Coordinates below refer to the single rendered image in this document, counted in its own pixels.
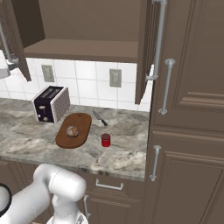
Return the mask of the red jam jar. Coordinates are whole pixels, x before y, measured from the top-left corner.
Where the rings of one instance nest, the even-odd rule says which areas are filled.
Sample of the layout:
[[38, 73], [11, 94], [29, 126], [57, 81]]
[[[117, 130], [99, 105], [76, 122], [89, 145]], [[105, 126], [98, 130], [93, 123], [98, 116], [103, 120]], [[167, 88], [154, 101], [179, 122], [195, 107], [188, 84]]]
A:
[[104, 133], [101, 135], [101, 145], [103, 147], [109, 147], [110, 146], [110, 134]]

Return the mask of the brown wooden cutting board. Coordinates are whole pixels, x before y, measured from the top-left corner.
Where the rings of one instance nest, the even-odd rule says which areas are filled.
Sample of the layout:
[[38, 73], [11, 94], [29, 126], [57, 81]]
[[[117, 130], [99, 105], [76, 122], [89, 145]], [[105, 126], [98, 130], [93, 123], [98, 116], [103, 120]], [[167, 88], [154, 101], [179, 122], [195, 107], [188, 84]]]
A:
[[[91, 122], [91, 116], [85, 113], [74, 113], [68, 115], [62, 123], [56, 136], [56, 144], [60, 148], [65, 149], [74, 149], [82, 146], [87, 141]], [[79, 135], [76, 137], [68, 136], [67, 128], [69, 126], [75, 126], [79, 131]]]

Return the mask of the round brown bread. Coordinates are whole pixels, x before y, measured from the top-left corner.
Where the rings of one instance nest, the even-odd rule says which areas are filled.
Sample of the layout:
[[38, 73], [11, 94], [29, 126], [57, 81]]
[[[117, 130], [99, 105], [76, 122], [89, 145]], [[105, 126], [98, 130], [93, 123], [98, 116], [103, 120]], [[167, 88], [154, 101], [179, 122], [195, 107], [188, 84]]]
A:
[[75, 126], [69, 126], [67, 129], [66, 129], [66, 134], [69, 136], [69, 137], [77, 137], [79, 135], [79, 130], [77, 127]]

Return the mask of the brown base cabinet door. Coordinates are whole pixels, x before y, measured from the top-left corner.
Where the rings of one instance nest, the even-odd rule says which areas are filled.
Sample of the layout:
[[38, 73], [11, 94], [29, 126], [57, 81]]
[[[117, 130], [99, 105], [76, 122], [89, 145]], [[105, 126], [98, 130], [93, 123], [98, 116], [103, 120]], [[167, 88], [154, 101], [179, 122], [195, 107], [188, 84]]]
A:
[[141, 202], [88, 195], [88, 224], [141, 224]]

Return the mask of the black and white toaster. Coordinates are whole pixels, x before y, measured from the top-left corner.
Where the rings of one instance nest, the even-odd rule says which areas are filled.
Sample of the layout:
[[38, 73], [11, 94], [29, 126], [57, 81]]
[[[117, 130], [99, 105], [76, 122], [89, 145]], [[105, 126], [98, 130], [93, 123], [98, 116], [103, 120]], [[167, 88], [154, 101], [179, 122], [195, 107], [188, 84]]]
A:
[[32, 100], [34, 114], [39, 122], [57, 123], [70, 108], [67, 87], [47, 86]]

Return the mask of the brown drawer front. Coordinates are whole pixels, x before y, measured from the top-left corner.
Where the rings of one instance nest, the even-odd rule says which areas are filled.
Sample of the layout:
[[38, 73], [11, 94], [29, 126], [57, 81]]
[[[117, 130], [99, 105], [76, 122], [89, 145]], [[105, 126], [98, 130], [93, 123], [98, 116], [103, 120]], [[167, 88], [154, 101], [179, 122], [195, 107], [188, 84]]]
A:
[[6, 184], [15, 194], [33, 181], [36, 168], [35, 164], [0, 159], [0, 183]]
[[[80, 171], [79, 175], [87, 181], [88, 193], [126, 200], [141, 200], [144, 194], [144, 183], [142, 181], [129, 180], [125, 178], [114, 178], [105, 175], [96, 175], [84, 171]], [[101, 184], [110, 186], [119, 186], [121, 183], [123, 183], [123, 189], [118, 191], [97, 187], [95, 186], [96, 179], [99, 179]]]

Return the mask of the tall brown cupboard door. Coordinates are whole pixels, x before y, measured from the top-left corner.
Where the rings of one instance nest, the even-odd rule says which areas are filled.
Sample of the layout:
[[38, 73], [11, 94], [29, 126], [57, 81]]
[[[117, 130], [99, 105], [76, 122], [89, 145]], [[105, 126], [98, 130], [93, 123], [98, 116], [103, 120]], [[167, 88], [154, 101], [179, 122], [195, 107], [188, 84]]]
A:
[[150, 126], [224, 132], [224, 0], [167, 0]]
[[[156, 180], [151, 181], [155, 149]], [[224, 136], [150, 132], [142, 224], [224, 224]]]

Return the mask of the black handled kitchen knife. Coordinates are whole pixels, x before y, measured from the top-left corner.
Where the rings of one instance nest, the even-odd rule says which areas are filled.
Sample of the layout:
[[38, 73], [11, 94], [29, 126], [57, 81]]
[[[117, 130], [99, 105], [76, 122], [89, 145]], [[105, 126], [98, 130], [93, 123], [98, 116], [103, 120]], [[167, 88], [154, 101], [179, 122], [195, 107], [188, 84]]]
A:
[[108, 126], [108, 124], [103, 120], [103, 118], [97, 112], [93, 111], [93, 113], [95, 117], [104, 124], [104, 126]]

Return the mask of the grey wall outlet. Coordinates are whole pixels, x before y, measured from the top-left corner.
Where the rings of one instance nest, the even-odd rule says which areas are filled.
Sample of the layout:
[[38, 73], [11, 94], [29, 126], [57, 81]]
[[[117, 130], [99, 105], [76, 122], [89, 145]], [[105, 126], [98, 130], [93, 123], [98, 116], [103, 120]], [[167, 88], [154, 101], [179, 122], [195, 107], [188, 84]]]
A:
[[122, 86], [122, 70], [121, 69], [109, 70], [109, 85], [115, 88], [120, 88]]
[[51, 65], [42, 65], [42, 73], [45, 82], [54, 82], [53, 68]]

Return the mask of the brown wall cabinet door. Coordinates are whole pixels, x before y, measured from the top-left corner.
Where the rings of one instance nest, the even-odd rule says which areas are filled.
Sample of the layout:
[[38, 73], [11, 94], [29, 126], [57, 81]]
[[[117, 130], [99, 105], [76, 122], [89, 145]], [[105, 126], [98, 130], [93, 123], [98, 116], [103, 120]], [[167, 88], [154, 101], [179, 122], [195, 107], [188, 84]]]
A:
[[4, 45], [0, 36], [0, 50], [3, 50], [3, 55], [6, 57], [9, 69], [18, 68], [27, 81], [31, 81], [31, 75], [27, 66], [22, 40], [20, 38], [18, 24], [14, 13], [11, 0], [0, 0], [0, 21], [3, 27], [3, 33], [10, 49], [10, 54], [14, 58], [18, 58], [18, 64], [11, 64], [7, 60], [7, 55], [4, 50]]
[[141, 0], [136, 66], [136, 98], [139, 104], [147, 86], [146, 77], [150, 74], [155, 59], [158, 38], [160, 4], [152, 0]]

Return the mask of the open brown wall cabinet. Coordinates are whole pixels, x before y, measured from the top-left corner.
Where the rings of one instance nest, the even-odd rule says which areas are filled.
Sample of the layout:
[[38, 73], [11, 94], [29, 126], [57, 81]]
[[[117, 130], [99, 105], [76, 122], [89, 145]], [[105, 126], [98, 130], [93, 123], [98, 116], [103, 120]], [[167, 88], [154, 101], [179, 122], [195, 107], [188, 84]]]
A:
[[24, 56], [136, 62], [141, 0], [9, 0]]

